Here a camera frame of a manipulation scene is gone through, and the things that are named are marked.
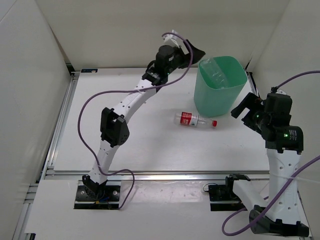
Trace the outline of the clear bottle blue cap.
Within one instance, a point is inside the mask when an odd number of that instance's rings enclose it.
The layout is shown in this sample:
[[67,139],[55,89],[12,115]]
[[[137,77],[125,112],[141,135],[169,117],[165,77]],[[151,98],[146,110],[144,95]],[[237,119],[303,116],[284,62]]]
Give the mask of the clear bottle blue cap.
[[212,89],[225,89],[228,87],[227,77],[212,57],[199,63],[199,68],[205,83]]

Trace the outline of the aluminium table frame rail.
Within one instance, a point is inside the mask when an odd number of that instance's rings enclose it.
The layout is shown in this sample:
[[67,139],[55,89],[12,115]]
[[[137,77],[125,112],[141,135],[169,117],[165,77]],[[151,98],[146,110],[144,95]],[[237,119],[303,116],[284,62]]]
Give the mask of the aluminium table frame rail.
[[131,118],[130,136],[115,155],[112,176],[121,184],[121,211],[74,209],[81,176],[94,163],[77,133],[84,102],[108,90],[133,89],[142,68],[99,69],[75,76],[68,111],[61,120],[46,171],[27,200],[26,240],[223,240],[227,211],[211,211],[208,183],[222,184],[230,173],[248,175],[262,197],[269,194],[264,141],[239,119],[224,115],[215,129],[174,123],[178,111],[195,110],[197,71],[163,88]]

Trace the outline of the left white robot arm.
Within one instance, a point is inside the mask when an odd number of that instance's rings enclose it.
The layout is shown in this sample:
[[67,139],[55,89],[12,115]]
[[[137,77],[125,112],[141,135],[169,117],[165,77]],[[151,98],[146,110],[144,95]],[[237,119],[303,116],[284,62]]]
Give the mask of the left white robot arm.
[[105,107],[100,119],[100,147],[94,153],[95,163],[89,174],[83,175],[82,182],[86,193],[93,200],[106,196],[105,187],[109,169],[118,148],[130,136],[128,123],[135,112],[162,87],[168,85],[169,75],[176,69],[189,70],[198,63],[205,52],[184,40],[188,53],[177,44],[164,44],[159,47],[155,60],[151,61],[137,86],[125,91],[126,97],[112,108]]

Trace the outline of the red label bottle red cap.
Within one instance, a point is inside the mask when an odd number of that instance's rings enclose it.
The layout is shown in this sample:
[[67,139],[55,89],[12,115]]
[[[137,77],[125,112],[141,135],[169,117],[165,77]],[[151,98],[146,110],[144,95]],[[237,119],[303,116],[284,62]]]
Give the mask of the red label bottle red cap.
[[218,125],[216,120],[202,117],[198,113],[186,111],[176,113],[174,116],[174,123],[185,127],[202,129],[212,129]]

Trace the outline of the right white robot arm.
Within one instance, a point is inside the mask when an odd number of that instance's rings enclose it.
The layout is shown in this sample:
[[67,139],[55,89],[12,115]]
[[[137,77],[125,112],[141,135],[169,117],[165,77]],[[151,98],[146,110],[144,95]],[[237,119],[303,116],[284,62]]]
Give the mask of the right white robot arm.
[[269,93],[262,100],[248,93],[231,111],[242,118],[245,126],[257,132],[265,141],[269,163],[269,193],[265,200],[255,191],[251,179],[243,174],[231,174],[225,179],[224,193],[230,200],[240,199],[249,211],[249,223],[244,231],[282,237],[308,237],[309,227],[301,222],[298,210],[298,173],[304,150],[303,131],[290,124],[292,99],[288,95]]

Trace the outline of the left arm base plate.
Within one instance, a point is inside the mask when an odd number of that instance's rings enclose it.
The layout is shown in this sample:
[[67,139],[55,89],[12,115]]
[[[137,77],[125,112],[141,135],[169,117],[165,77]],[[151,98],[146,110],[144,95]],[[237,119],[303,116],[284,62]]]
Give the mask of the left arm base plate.
[[93,196],[79,181],[73,208],[75,210],[117,210],[120,206],[121,181],[107,181],[102,191]]

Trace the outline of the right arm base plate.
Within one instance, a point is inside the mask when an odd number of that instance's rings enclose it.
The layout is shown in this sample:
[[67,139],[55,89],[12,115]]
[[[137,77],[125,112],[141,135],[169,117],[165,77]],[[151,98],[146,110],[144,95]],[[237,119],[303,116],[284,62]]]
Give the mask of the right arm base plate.
[[207,183],[202,191],[209,195],[211,212],[235,212],[244,208],[242,201],[225,184]]

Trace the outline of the green plastic bin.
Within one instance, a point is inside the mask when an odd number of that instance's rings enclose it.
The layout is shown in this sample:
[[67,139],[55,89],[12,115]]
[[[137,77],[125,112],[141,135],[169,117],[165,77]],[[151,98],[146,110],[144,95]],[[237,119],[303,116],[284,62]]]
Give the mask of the green plastic bin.
[[229,112],[248,79],[245,69],[236,58],[218,56],[214,57],[214,59],[225,74],[228,87],[223,89],[209,87],[202,76],[198,64],[193,95],[198,113],[210,118],[225,115]]

